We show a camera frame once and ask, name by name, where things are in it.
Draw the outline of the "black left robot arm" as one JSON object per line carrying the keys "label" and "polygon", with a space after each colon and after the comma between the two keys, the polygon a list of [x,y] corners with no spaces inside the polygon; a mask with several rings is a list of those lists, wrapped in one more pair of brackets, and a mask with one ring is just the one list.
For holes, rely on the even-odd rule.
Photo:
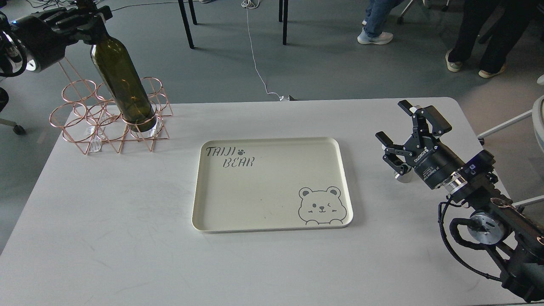
{"label": "black left robot arm", "polygon": [[95,44],[112,17],[109,6],[97,7],[92,0],[76,0],[71,8],[52,8],[12,21],[2,13],[1,77],[41,72],[62,60],[68,46],[78,41]]}

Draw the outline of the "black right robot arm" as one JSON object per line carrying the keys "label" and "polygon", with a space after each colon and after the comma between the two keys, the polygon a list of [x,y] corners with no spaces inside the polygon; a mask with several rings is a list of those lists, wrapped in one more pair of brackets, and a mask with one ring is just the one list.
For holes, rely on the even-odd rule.
{"label": "black right robot arm", "polygon": [[495,157],[482,150],[463,162],[440,137],[451,125],[434,107],[398,103],[412,118],[413,132],[405,144],[394,144],[384,133],[376,133],[384,149],[383,160],[398,175],[416,173],[432,190],[444,187],[449,198],[439,204],[438,223],[442,240],[450,254],[469,270],[451,247],[445,234],[448,207],[468,204],[474,208],[469,218],[453,218],[449,225],[455,242],[473,250],[484,250],[501,270],[499,277],[475,273],[499,281],[502,287],[525,302],[543,300],[543,228],[522,214],[512,201],[495,188]]}

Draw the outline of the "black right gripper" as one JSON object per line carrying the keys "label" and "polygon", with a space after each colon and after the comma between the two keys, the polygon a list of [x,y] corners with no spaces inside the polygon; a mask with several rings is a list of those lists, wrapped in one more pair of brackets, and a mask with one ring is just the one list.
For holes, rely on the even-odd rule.
{"label": "black right gripper", "polygon": [[452,130],[452,126],[434,106],[412,106],[405,99],[398,102],[398,106],[412,117],[412,137],[398,145],[385,132],[377,132],[375,137],[382,143],[383,160],[400,174],[414,169],[429,188],[436,189],[464,165],[439,140]]}

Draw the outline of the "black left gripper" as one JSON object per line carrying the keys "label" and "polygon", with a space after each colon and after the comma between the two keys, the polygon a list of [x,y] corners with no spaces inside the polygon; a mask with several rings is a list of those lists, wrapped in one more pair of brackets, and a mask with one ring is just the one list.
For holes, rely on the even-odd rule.
{"label": "black left gripper", "polygon": [[93,0],[76,0],[71,8],[53,8],[12,21],[12,41],[22,66],[40,72],[64,58],[66,47],[78,41],[97,45],[107,30],[103,23],[89,23],[95,16],[109,20],[113,14],[109,6],[98,8]]}

